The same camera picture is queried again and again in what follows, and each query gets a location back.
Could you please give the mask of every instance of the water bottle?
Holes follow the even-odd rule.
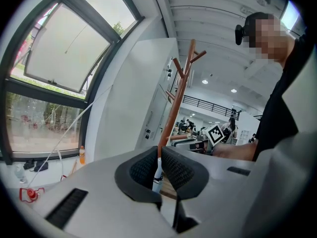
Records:
[[[82,165],[85,164],[85,149],[83,146],[81,146],[79,150],[79,161]]]
[[[27,179],[25,177],[25,171],[22,164],[14,164],[14,174],[20,180],[21,184],[27,184]]]

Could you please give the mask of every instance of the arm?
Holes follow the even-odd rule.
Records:
[[[238,127],[236,126],[236,128],[232,134],[233,138],[237,138],[237,134],[238,134]]]
[[[258,141],[245,145],[229,145],[229,144],[217,144],[212,152],[213,156],[252,161],[254,152],[256,150]]]
[[[225,129],[225,126],[224,126],[224,125],[225,125],[225,123],[221,126],[221,128],[220,128],[221,131],[224,131],[224,129]]]

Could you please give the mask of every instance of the railing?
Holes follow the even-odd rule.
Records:
[[[260,115],[260,116],[254,116],[254,118],[256,118],[256,119],[258,119],[259,121],[261,121],[262,115]]]
[[[215,103],[196,99],[194,97],[190,97],[187,95],[184,95],[183,103],[193,105],[201,109],[206,109],[206,110],[221,114],[225,117],[233,117],[236,120],[239,120],[240,112],[237,112],[234,109],[225,108]]]

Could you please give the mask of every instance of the black headphones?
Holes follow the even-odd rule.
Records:
[[[234,32],[236,34],[236,44],[240,45],[242,43],[243,37],[246,36],[244,27],[237,25]]]

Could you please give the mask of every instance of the door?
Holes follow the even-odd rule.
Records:
[[[167,122],[167,118],[168,118],[168,115],[169,115],[169,111],[172,107],[172,104],[170,102],[167,102],[166,103],[166,106],[165,106],[165,110],[164,110],[164,113],[163,113],[163,116],[159,122],[159,125],[158,125],[158,130],[155,134],[155,138],[154,138],[154,145],[158,145],[159,143],[159,140],[160,140],[160,137],[163,133],[163,130],[164,130],[164,127],[166,125],[166,122]]]
[[[160,89],[157,89],[153,102],[150,106],[151,114],[144,130],[141,147],[155,145],[154,139],[156,138],[157,133],[160,134],[159,125],[162,121],[166,103],[166,96],[160,91]]]

